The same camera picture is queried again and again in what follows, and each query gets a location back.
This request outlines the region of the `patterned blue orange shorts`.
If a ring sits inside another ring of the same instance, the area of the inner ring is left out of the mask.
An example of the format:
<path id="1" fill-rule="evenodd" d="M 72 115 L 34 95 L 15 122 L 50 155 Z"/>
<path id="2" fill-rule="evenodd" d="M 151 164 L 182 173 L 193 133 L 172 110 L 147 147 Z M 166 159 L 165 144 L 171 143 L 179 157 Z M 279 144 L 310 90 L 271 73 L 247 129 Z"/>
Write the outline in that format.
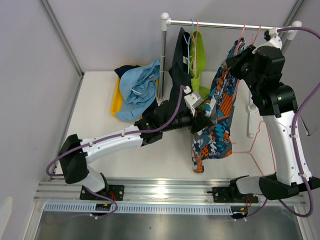
<path id="1" fill-rule="evenodd" d="M 232 154 L 231 124 L 235 110 L 239 80 L 229 73 L 224 60 L 212 82 L 204 104 L 204 116 L 211 123 L 193 134 L 191 145 L 192 170 L 205 171 L 204 160 L 223 159 Z"/>

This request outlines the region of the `lime green shorts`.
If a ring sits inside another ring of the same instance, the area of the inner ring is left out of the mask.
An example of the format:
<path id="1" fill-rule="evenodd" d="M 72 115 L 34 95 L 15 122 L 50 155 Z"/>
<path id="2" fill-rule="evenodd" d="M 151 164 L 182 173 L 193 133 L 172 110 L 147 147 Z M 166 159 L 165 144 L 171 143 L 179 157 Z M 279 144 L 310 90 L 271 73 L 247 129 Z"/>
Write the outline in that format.
<path id="1" fill-rule="evenodd" d="M 209 96 L 210 89 L 208 87 L 201 85 L 201 75 L 206 67 L 206 54 L 205 54 L 205 48 L 203 43 L 203 37 L 202 34 L 198 31 L 198 37 L 197 37 L 197 78 L 193 77 L 193 71 L 192 71 L 192 54 L 193 50 L 191 50 L 192 47 L 192 37 L 190 42 L 190 65 L 189 65 L 189 71 L 192 76 L 191 78 L 191 86 L 192 90 L 195 92 L 198 92 L 201 97 L 203 98 L 203 102 L 198 106 L 198 109 L 203 111 L 205 107 L 206 100 Z"/>

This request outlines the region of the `blue wire hanger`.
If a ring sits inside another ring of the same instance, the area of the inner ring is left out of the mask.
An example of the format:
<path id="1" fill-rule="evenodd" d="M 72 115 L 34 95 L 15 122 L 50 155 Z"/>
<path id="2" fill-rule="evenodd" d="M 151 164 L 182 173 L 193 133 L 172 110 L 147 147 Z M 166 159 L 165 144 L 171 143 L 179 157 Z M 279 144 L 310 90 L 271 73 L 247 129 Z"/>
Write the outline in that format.
<path id="1" fill-rule="evenodd" d="M 194 20 L 190 18 L 191 30 L 194 30 Z M 189 34 L 188 39 L 184 36 L 185 43 L 187 45 L 187 73 L 190 73 L 190 48 L 191 48 L 191 34 Z"/>

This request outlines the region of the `light blue shorts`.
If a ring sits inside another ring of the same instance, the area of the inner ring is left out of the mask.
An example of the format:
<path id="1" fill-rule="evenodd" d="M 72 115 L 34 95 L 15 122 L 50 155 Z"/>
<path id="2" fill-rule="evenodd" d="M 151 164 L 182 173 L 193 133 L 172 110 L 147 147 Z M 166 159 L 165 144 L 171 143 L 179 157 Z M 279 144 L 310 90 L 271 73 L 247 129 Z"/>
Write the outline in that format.
<path id="1" fill-rule="evenodd" d="M 157 79 L 160 61 L 127 71 L 120 79 L 119 89 L 123 98 L 122 108 L 116 113 L 121 121 L 136 121 L 157 96 Z"/>

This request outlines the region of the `navy blue shorts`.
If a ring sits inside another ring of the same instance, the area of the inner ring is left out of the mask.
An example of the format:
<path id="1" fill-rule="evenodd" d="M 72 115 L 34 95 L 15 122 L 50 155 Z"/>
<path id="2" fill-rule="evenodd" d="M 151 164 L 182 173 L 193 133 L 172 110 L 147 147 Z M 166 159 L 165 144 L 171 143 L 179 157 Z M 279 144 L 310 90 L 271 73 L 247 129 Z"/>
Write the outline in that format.
<path id="1" fill-rule="evenodd" d="M 122 65 L 116 69 L 114 69 L 114 72 L 117 74 L 119 78 L 121 78 L 127 71 L 136 69 L 141 67 L 140 65 Z"/>

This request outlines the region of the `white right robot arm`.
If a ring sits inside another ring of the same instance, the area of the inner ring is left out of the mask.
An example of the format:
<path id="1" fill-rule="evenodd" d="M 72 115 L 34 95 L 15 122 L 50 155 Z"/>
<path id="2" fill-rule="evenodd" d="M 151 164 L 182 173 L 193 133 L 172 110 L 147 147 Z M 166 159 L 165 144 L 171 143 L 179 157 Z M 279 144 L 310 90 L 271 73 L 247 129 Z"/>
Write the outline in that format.
<path id="1" fill-rule="evenodd" d="M 285 57 L 274 46 L 249 45 L 242 53 L 229 57 L 226 64 L 233 77 L 244 80 L 270 135 L 276 160 L 276 172 L 263 176 L 243 176 L 231 181 L 228 196 L 239 202 L 246 194 L 282 200 L 308 189 L 320 187 L 312 176 L 293 123 L 298 104 L 294 90 L 280 81 Z"/>

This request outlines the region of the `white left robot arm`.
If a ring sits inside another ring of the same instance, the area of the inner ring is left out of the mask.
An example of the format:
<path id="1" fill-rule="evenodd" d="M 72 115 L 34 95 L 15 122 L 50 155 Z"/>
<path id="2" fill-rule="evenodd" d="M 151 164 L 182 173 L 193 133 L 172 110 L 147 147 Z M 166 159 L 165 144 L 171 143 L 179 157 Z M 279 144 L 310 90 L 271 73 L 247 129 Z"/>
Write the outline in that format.
<path id="1" fill-rule="evenodd" d="M 91 190 L 97 200 L 103 200 L 108 196 L 110 187 L 106 177 L 90 167 L 92 162 L 114 152 L 157 142 L 164 132 L 189 128 L 191 133 L 195 133 L 210 124 L 209 118 L 199 110 L 176 110 L 176 106 L 166 100 L 144 113 L 134 124 L 113 134 L 83 139 L 77 134 L 70 135 L 59 152 L 64 181 L 68 185 L 80 184 Z"/>

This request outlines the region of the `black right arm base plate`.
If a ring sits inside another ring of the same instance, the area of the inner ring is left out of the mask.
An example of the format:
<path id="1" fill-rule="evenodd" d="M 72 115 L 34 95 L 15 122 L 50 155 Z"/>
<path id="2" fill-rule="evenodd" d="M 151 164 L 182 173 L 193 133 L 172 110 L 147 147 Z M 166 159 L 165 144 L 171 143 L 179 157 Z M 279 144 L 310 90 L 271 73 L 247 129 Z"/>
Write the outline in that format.
<path id="1" fill-rule="evenodd" d="M 253 194 L 242 194 L 230 187 L 216 186 L 210 192 L 215 203 L 257 204 L 259 198 Z"/>

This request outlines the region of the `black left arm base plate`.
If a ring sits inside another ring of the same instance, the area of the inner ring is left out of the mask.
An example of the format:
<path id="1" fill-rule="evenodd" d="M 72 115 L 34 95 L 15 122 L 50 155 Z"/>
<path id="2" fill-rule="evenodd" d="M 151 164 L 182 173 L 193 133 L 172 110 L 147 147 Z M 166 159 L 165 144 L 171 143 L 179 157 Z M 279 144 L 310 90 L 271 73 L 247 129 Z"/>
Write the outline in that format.
<path id="1" fill-rule="evenodd" d="M 125 186 L 119 184 L 111 184 L 109 185 L 109 190 L 102 189 L 96 194 L 90 193 L 84 186 L 82 186 L 79 199 L 88 201 L 105 200 L 104 198 L 102 198 L 103 196 L 112 199 L 113 201 L 123 201 L 124 193 Z"/>

